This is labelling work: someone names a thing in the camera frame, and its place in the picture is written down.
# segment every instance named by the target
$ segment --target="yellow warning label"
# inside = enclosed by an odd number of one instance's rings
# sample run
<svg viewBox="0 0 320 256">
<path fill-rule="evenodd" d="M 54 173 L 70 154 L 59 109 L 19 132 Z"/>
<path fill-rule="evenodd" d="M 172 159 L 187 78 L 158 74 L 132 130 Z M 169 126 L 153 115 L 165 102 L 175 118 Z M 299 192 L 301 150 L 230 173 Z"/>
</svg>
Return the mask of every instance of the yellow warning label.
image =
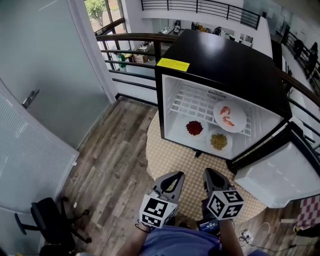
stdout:
<svg viewBox="0 0 320 256">
<path fill-rule="evenodd" d="M 189 65 L 190 63 L 169 59 L 169 58 L 162 58 L 157 64 L 157 66 L 160 66 L 160 67 L 165 67 L 173 70 L 180 70 L 184 72 L 187 71 Z"/>
</svg>

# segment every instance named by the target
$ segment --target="white plate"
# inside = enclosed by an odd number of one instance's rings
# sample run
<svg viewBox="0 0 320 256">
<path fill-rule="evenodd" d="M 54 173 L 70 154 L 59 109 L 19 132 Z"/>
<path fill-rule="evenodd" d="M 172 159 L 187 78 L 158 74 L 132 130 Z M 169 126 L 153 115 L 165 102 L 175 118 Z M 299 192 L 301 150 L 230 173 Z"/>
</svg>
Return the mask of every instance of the white plate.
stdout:
<svg viewBox="0 0 320 256">
<path fill-rule="evenodd" d="M 221 150 L 215 149 L 214 146 L 211 145 L 211 136 L 214 134 L 223 134 L 226 136 L 226 146 L 223 147 Z M 230 135 L 230 133 L 228 133 L 227 131 L 217 128 L 217 129 L 213 129 L 210 130 L 205 137 L 205 143 L 206 146 L 208 147 L 209 151 L 212 152 L 212 154 L 216 155 L 216 156 L 223 156 L 225 154 L 227 154 L 231 149 L 232 149 L 232 137 Z"/>
<path fill-rule="evenodd" d="M 198 135 L 192 135 L 188 132 L 187 130 L 187 124 L 189 124 L 189 122 L 191 121 L 197 121 L 201 124 L 202 126 L 202 131 L 198 134 Z M 201 140 L 203 139 L 207 133 L 208 133 L 208 130 L 209 130 L 209 127 L 208 127 L 208 123 L 204 120 L 201 120 L 201 119 L 197 119 L 196 117 L 191 117 L 191 116 L 187 116 L 183 119 L 183 127 L 184 127 L 184 133 L 185 133 L 185 136 L 191 140 Z"/>
<path fill-rule="evenodd" d="M 224 112 L 223 114 L 220 114 L 221 110 L 224 107 L 228 107 L 230 109 L 230 114 L 228 112 Z M 241 132 L 247 125 L 247 116 L 245 112 L 242 110 L 242 108 L 228 100 L 223 100 L 215 104 L 213 109 L 213 116 L 217 124 L 224 130 L 230 132 L 230 133 L 239 133 Z M 223 122 L 223 117 L 228 116 L 230 117 L 228 121 L 234 124 L 234 126 L 225 124 Z"/>
</svg>

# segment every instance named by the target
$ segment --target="shrimp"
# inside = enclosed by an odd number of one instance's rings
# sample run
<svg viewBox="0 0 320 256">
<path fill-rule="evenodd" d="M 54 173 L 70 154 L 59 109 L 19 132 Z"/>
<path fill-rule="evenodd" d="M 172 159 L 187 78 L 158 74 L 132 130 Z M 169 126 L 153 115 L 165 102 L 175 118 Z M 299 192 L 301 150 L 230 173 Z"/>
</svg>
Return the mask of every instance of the shrimp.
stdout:
<svg viewBox="0 0 320 256">
<path fill-rule="evenodd" d="M 223 118 L 222 118 L 222 121 L 226 124 L 226 125 L 228 125 L 228 126 L 235 126 L 232 122 L 230 122 L 228 119 L 230 119 L 230 117 L 229 116 L 224 116 Z"/>
<path fill-rule="evenodd" d="M 220 111 L 220 115 L 222 115 L 225 112 L 228 112 L 228 114 L 226 114 L 226 115 L 229 115 L 230 114 L 230 108 L 228 108 L 227 106 L 224 106 L 223 109 Z"/>
</svg>

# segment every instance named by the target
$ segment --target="desk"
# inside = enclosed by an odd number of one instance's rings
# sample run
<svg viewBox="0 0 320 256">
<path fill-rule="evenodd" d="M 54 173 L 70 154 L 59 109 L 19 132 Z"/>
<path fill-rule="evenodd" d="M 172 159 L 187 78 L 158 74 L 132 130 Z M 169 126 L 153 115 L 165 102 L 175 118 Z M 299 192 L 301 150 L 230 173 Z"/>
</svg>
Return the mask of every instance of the desk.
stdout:
<svg viewBox="0 0 320 256">
<path fill-rule="evenodd" d="M 170 26 L 165 27 L 164 29 L 162 29 L 159 33 L 164 34 L 164 35 L 168 35 L 171 31 L 173 31 L 174 29 Z"/>
<path fill-rule="evenodd" d="M 147 52 L 147 51 L 149 51 L 149 48 L 151 47 L 151 46 L 153 46 L 154 45 L 154 42 L 150 42 L 148 45 L 146 45 L 146 46 L 144 46 L 144 45 L 139 45 L 139 47 L 138 47 L 138 50 L 142 50 L 142 51 L 144 51 L 145 53 Z"/>
<path fill-rule="evenodd" d="M 161 139 L 158 112 L 147 132 L 145 154 L 148 160 L 147 172 L 154 180 L 167 173 L 184 172 L 185 179 L 179 198 L 179 212 L 195 221 L 203 218 L 201 200 L 207 197 L 203 185 L 205 168 L 215 169 L 225 175 L 242 194 L 245 201 L 244 209 L 241 215 L 234 219 L 235 223 L 246 222 L 266 208 L 266 205 L 234 183 L 235 175 L 227 169 L 223 159 L 205 153 L 195 159 L 195 152 L 192 149 Z"/>
</svg>

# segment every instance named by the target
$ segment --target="window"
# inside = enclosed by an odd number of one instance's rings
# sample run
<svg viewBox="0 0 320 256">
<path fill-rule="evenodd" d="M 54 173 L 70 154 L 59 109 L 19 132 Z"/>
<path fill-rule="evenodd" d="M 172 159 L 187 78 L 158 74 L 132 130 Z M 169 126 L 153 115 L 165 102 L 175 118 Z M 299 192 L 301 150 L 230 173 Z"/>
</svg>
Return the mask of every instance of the window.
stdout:
<svg viewBox="0 0 320 256">
<path fill-rule="evenodd" d="M 94 32 L 124 16 L 121 0 L 84 0 L 84 3 Z"/>
<path fill-rule="evenodd" d="M 126 30 L 126 28 L 125 28 L 125 24 L 124 24 L 124 23 L 116 26 L 116 27 L 114 28 L 114 30 L 115 30 L 115 33 L 116 33 L 116 34 L 124 34 L 124 33 L 127 33 L 127 30 Z"/>
<path fill-rule="evenodd" d="M 117 21 L 123 17 L 122 8 L 121 8 L 121 0 L 108 0 L 111 17 L 113 21 Z"/>
</svg>

